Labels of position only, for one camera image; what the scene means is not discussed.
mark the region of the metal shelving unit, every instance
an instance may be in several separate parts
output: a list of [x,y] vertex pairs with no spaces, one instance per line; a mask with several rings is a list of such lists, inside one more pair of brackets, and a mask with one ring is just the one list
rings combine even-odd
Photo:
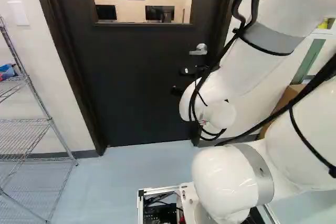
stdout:
[[[0,103],[28,86],[44,118],[0,120],[0,224],[50,223],[74,165],[78,165],[36,92],[0,17],[0,31],[22,76],[0,82]],[[33,158],[31,152],[53,130],[66,158]]]

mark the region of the door handle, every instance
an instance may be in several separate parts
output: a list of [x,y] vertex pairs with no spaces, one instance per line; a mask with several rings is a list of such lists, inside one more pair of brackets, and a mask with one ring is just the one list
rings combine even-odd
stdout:
[[207,46],[204,43],[198,44],[195,51],[189,51],[189,55],[206,55],[207,53]]

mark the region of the cardboard box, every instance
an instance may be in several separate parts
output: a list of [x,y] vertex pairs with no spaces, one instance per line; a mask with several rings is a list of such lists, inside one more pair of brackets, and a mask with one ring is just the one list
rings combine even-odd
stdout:
[[[275,112],[277,112],[278,110],[280,110],[282,107],[284,107],[285,105],[287,105],[288,102],[290,100],[292,100],[294,97],[296,97],[298,95],[298,93],[300,93],[300,91],[305,86],[306,86],[305,84],[290,85],[290,86],[288,86],[285,89],[284,93],[282,94],[282,97],[280,98],[278,104],[275,106],[274,110],[272,111],[272,114],[274,114]],[[259,138],[258,139],[262,139],[262,138],[265,137],[266,131],[267,131],[268,127],[272,124],[273,121],[269,122],[264,127],[262,127],[262,129],[261,129],[261,131],[259,133]]]

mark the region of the black door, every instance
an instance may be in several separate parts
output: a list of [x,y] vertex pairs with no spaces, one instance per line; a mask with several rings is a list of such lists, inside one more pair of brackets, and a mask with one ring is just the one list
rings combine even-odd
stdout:
[[191,82],[179,68],[193,61],[197,44],[209,46],[218,1],[59,0],[109,145],[188,138],[170,89]]

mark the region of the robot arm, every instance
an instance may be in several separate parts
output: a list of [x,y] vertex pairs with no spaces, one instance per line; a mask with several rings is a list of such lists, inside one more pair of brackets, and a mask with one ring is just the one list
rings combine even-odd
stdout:
[[[249,2],[242,3],[240,9],[244,11]],[[324,18],[336,15],[333,2],[260,0],[258,18],[244,37],[260,48],[280,54],[291,53]],[[225,100],[230,101],[253,89],[287,57],[270,55],[238,38],[221,60],[220,68],[212,72],[201,86],[199,93],[208,106],[197,96],[197,119],[209,121],[218,131],[232,125],[235,109]],[[186,121],[189,121],[188,106],[194,89],[195,84],[190,84],[180,101],[180,115]]]
[[[260,0],[257,21],[238,38],[195,100],[197,119],[219,129],[235,120],[229,101],[253,89],[286,59],[324,18],[336,16],[333,0]],[[191,84],[180,101],[188,121]],[[241,223],[253,206],[306,190],[336,189],[329,168],[307,147],[292,122],[329,164],[336,165],[336,78],[318,87],[272,124],[265,139],[205,149],[193,161],[199,201],[217,223]]]

